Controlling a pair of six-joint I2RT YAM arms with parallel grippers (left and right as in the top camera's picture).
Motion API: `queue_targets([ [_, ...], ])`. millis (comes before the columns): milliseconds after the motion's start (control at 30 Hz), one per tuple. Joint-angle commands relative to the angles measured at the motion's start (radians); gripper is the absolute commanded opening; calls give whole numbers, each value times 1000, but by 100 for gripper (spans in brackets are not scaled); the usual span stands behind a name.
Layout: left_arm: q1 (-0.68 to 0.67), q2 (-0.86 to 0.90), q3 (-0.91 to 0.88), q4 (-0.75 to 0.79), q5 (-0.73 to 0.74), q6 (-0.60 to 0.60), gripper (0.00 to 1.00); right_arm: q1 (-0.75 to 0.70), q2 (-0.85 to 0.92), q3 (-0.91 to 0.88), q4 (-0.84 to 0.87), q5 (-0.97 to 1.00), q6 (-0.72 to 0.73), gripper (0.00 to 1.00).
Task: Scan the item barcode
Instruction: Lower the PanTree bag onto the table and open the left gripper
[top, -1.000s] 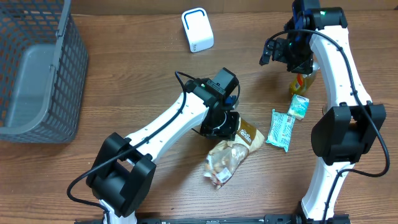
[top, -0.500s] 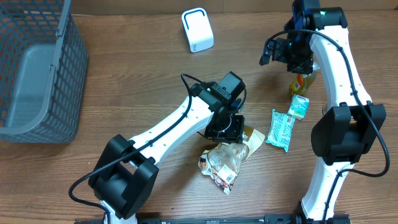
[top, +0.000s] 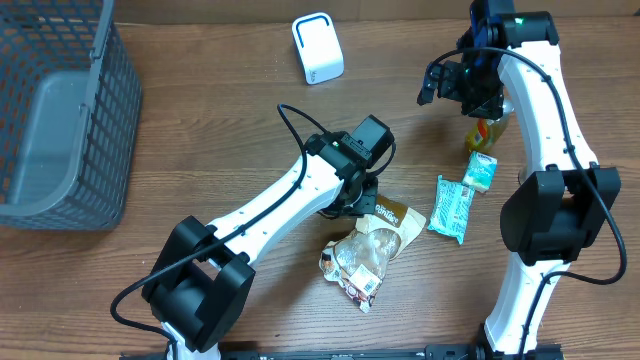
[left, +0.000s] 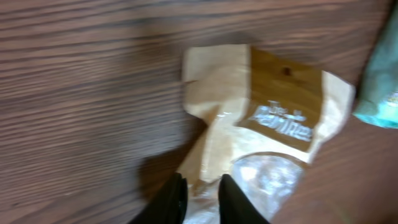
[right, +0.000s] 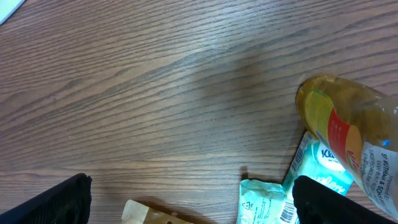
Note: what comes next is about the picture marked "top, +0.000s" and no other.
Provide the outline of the clear bottle with silver cap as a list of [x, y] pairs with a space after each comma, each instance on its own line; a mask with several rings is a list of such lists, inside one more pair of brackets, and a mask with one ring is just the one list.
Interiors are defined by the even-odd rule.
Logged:
[[514, 112], [512, 102], [507, 99], [502, 105], [503, 115], [496, 120], [479, 118], [477, 123], [465, 136], [465, 146], [469, 153], [489, 154], [509, 124], [510, 115]]

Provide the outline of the brown snack packet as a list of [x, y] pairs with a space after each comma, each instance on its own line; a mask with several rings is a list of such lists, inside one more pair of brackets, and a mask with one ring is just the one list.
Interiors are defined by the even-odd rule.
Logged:
[[319, 266], [326, 280], [338, 283], [354, 300], [372, 301], [389, 263], [415, 240], [426, 217], [383, 195], [372, 214], [359, 218], [344, 238], [327, 243]]

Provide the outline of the small Kleenex tissue pack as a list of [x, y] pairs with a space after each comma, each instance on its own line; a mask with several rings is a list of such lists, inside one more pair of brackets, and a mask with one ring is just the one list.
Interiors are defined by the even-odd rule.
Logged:
[[489, 155], [472, 152], [462, 183], [475, 191], [486, 193], [492, 184], [498, 161]]

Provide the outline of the teal tissue pack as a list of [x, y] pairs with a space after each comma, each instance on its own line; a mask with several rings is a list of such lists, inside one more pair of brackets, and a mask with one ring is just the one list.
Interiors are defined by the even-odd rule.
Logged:
[[436, 197], [428, 229], [455, 238], [459, 245], [464, 237], [475, 190], [460, 182], [437, 178]]

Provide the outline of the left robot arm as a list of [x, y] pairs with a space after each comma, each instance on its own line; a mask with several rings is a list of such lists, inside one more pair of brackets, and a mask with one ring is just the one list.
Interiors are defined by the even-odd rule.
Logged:
[[165, 273], [142, 288], [170, 337], [168, 359], [217, 359], [219, 341], [240, 317], [255, 265], [309, 216], [370, 214], [373, 165], [395, 148], [373, 115], [351, 133], [312, 135], [291, 169], [234, 212], [204, 224], [193, 216], [172, 230], [154, 265]]

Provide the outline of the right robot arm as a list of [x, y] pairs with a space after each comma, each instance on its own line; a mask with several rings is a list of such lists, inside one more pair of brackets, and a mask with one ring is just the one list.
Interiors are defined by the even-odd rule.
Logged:
[[470, 344], [429, 345], [430, 359], [559, 359], [537, 331], [557, 283], [590, 247], [620, 192], [617, 169], [603, 167], [577, 123], [561, 71], [550, 13], [519, 12], [510, 1], [475, 0], [454, 50], [427, 67], [417, 101], [457, 101], [464, 115], [496, 119], [510, 101], [526, 167], [503, 205], [500, 232], [509, 259], [497, 302]]

